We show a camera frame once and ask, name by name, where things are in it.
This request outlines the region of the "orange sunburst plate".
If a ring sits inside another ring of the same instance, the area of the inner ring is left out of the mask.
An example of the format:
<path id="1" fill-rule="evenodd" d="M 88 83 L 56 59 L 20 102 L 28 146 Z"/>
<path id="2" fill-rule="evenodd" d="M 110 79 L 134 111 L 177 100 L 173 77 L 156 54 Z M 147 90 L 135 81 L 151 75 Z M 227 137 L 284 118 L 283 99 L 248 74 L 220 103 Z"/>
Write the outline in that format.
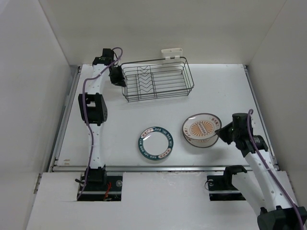
<path id="1" fill-rule="evenodd" d="M 182 125 L 182 132 L 194 140 L 209 139 L 222 127 L 219 117 L 210 113 L 200 113 L 188 117 Z"/>

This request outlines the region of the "metal wire dish rack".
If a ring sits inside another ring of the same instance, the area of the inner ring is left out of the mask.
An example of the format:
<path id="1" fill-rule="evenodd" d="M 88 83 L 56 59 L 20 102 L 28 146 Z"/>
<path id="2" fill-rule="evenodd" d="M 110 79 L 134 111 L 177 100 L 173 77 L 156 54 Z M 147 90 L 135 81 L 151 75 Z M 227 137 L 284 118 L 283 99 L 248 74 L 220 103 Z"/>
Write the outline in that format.
<path id="1" fill-rule="evenodd" d="M 188 96 L 194 80 L 185 57 L 167 57 L 121 64 L 128 102 Z"/>

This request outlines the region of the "white plate with flower outline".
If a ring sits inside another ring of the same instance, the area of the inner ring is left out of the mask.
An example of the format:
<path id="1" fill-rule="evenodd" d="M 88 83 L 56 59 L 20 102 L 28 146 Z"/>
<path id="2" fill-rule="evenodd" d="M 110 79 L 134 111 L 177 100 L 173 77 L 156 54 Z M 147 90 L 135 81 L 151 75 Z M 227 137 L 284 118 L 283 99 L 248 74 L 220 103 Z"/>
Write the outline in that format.
<path id="1" fill-rule="evenodd" d="M 219 139 L 217 135 L 213 136 L 212 138 L 203 140 L 194 140 L 187 137 L 185 134 L 183 134 L 183 137 L 190 145 L 195 146 L 197 148 L 209 148 L 213 146 Z"/>

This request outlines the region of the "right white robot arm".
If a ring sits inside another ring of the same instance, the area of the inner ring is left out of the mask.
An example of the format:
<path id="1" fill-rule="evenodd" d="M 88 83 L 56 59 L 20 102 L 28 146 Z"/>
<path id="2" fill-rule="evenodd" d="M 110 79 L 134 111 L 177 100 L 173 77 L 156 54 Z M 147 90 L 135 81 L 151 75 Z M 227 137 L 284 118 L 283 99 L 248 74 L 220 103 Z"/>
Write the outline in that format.
<path id="1" fill-rule="evenodd" d="M 242 165 L 228 166 L 222 183 L 226 188 L 236 188 L 253 208 L 260 230 L 302 230 L 307 220 L 307 210 L 298 206 L 279 180 L 272 163 L 268 146 L 262 136 L 254 135 L 251 115 L 235 113 L 232 122 L 216 131 L 225 143 L 235 143 L 251 167 L 257 183 L 253 183 Z"/>

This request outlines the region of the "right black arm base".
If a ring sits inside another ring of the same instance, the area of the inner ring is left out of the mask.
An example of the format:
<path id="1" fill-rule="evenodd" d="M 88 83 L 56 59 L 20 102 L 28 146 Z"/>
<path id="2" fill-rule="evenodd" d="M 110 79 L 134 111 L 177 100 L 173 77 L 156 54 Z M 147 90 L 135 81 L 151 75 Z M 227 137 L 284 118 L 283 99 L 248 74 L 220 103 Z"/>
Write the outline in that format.
<path id="1" fill-rule="evenodd" d="M 232 185 L 228 185 L 223 175 L 207 175 L 205 189 L 210 201 L 245 201 L 244 196 Z"/>

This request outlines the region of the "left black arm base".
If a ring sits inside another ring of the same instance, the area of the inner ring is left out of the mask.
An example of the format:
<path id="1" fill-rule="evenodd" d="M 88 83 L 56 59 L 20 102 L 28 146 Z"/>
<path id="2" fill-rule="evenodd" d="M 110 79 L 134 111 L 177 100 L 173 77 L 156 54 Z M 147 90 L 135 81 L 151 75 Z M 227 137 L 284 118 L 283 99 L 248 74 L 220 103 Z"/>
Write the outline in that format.
<path id="1" fill-rule="evenodd" d="M 123 176 L 122 175 L 112 175 L 108 176 L 106 184 L 90 184 L 87 183 L 84 191 L 83 189 L 84 176 L 81 180 L 75 179 L 75 182 L 79 184 L 77 200 L 78 201 L 121 201 L 122 186 L 123 186 Z"/>

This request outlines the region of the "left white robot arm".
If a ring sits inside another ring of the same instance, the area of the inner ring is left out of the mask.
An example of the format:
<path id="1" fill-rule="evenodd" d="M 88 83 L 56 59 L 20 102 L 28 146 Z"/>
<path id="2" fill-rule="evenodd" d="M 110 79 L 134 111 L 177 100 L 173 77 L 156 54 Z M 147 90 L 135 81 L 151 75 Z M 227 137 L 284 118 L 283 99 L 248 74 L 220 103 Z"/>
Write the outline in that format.
<path id="1" fill-rule="evenodd" d="M 89 136 L 89 160 L 84 178 L 80 181 L 83 188 L 92 185 L 96 190 L 102 190 L 107 186 L 105 158 L 101 153 L 101 131 L 108 114 L 106 102 L 101 93 L 101 85 L 104 73 L 108 72 L 113 85 L 126 86 L 118 65 L 122 55 L 123 49 L 120 47 L 104 48 L 102 55 L 94 58 L 93 75 L 84 80 L 82 93 L 78 95 L 81 117 Z"/>

